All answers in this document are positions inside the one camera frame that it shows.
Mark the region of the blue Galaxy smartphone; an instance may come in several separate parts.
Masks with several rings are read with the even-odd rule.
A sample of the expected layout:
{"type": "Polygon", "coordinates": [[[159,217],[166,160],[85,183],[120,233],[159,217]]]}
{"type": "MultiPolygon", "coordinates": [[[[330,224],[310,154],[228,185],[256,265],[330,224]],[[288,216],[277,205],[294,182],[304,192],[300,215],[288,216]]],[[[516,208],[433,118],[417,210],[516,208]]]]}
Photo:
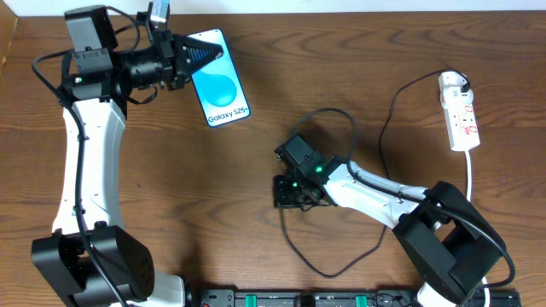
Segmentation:
{"type": "Polygon", "coordinates": [[[190,38],[215,43],[222,54],[192,75],[196,94],[209,127],[219,127],[251,115],[244,89],[220,29],[198,32],[190,38]]]}

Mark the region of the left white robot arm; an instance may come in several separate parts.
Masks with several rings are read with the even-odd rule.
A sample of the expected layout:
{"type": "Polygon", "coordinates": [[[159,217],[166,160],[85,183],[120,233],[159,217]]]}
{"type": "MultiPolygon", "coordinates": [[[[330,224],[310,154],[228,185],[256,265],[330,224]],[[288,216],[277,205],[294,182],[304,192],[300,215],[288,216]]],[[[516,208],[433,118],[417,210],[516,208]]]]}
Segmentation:
{"type": "Polygon", "coordinates": [[[119,207],[119,150],[133,90],[181,89],[224,54],[216,43],[172,33],[170,5],[153,1],[129,27],[149,46],[120,49],[111,9],[66,12],[72,48],[61,51],[67,154],[60,207],[48,237],[32,243],[32,262],[67,306],[184,306],[183,278],[154,267],[125,230],[119,207]]]}

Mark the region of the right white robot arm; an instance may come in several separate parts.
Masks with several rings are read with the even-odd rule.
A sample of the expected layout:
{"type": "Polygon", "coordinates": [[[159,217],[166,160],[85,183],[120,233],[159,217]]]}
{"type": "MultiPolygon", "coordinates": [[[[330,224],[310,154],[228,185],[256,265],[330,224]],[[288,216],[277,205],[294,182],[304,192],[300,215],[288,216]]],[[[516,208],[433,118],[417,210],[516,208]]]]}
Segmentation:
{"type": "Polygon", "coordinates": [[[423,280],[422,306],[466,303],[507,247],[453,184],[432,188],[393,182],[334,155],[325,159],[299,134],[276,148],[287,171],[274,178],[274,205],[305,210],[340,206],[389,228],[423,280]]]}

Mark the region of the white USB charger plug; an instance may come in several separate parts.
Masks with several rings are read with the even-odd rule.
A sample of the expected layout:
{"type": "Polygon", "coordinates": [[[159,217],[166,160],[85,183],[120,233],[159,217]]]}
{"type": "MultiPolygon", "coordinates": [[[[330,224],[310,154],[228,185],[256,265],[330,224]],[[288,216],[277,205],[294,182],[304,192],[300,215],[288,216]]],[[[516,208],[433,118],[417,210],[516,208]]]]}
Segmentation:
{"type": "Polygon", "coordinates": [[[439,76],[440,103],[444,109],[473,103],[473,91],[464,74],[443,72],[439,76]]]}

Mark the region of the white power strip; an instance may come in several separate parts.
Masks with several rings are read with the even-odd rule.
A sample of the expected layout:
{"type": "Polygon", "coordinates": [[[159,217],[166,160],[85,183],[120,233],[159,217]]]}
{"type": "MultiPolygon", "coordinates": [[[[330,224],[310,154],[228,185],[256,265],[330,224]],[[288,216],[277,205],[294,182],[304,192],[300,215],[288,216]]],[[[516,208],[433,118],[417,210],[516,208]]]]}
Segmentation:
{"type": "Polygon", "coordinates": [[[450,149],[465,152],[480,145],[473,103],[444,109],[450,149]]]}

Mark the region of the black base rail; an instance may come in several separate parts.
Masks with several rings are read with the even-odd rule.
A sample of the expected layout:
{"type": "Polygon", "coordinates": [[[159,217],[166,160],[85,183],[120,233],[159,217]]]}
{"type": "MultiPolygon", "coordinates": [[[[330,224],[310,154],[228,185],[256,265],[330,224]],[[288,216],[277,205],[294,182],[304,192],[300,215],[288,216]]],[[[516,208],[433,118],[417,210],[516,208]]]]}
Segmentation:
{"type": "Polygon", "coordinates": [[[366,292],[237,292],[232,289],[206,289],[193,292],[188,299],[197,307],[398,307],[417,306],[410,290],[366,292]]]}

